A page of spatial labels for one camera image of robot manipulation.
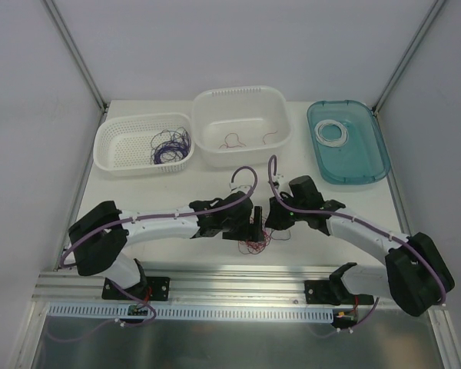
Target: perforated metal strip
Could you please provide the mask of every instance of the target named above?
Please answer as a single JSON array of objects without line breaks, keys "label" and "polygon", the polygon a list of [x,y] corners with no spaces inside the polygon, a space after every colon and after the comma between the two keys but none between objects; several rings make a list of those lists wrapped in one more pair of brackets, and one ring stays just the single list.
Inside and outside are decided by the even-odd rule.
[{"label": "perforated metal strip", "polygon": [[[48,315],[52,317],[92,317],[140,319],[129,314],[129,304],[51,303]],[[189,321],[295,321],[303,323],[331,323],[333,311],[316,307],[231,307],[231,306],[153,306],[157,319]]]}]

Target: bundle of purple string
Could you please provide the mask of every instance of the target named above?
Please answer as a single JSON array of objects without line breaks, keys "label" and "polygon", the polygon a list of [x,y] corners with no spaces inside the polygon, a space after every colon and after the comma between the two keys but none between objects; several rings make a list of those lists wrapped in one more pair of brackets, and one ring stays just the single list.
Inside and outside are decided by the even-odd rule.
[{"label": "bundle of purple string", "polygon": [[[154,143],[164,139],[159,145]],[[191,138],[183,127],[175,131],[164,129],[151,139],[152,163],[175,163],[186,158],[191,150]]]}]

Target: white table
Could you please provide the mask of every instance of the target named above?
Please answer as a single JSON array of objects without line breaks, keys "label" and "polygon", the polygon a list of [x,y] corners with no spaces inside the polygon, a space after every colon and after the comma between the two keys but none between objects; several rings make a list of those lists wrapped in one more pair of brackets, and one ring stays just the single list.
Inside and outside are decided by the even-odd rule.
[{"label": "white table", "polygon": [[[309,102],[288,102],[287,108],[294,126],[294,136],[278,161],[278,172],[291,180],[310,175],[324,199],[343,202],[360,215],[377,224],[398,231],[399,224],[387,179],[361,186],[338,186],[325,182],[317,167],[307,125]],[[191,101],[112,101],[107,119],[126,115],[176,111],[191,115]],[[268,212],[271,196],[267,184],[267,166],[254,166],[259,175],[252,201]],[[201,158],[198,148],[185,170],[173,174],[117,178],[92,166],[78,217],[98,203],[114,200],[125,210],[153,211],[186,205],[193,200],[210,200],[229,194],[233,168],[216,169]],[[250,184],[249,174],[239,174],[237,182]],[[272,241],[258,255],[244,255],[236,241],[215,238],[194,240],[167,239],[136,244],[124,252],[131,258],[151,264],[195,265],[260,265],[260,266],[336,266],[348,261],[359,264],[378,264],[378,261],[345,241],[327,237],[307,227],[304,222],[291,228],[289,241]]]}]

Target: gray floor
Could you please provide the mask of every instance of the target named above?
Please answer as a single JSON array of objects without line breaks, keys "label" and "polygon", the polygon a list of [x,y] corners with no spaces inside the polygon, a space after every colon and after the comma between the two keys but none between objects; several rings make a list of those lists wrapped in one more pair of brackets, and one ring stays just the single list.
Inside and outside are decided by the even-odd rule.
[{"label": "gray floor", "polygon": [[[56,337],[78,337],[97,319],[49,318]],[[353,334],[328,339],[325,324],[155,321],[57,344],[43,339],[34,368],[443,368],[427,317],[377,311]]]}]

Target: black mounting plate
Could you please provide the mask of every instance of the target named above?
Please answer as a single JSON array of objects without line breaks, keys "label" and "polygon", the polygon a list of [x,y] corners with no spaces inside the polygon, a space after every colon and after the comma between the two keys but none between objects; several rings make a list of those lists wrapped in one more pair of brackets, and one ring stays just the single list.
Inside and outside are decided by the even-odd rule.
[{"label": "black mounting plate", "polygon": [[[319,280],[319,281],[304,281],[304,293],[306,295],[306,303],[309,305],[324,305],[324,304],[331,304],[331,302],[326,302],[324,299],[318,298],[317,294],[314,291],[324,290],[328,288],[330,281]],[[355,305],[355,296],[354,294],[350,294],[349,296],[344,297],[339,304],[342,305]],[[369,294],[358,294],[357,297],[359,298],[359,305],[373,305],[374,304],[374,297]]]},{"label": "black mounting plate", "polygon": [[[151,295],[148,301],[167,301],[169,299],[169,287],[171,279],[169,277],[151,277],[147,278],[147,289],[151,289]],[[103,300],[130,300],[113,286],[109,279],[104,280],[101,298]]]}]

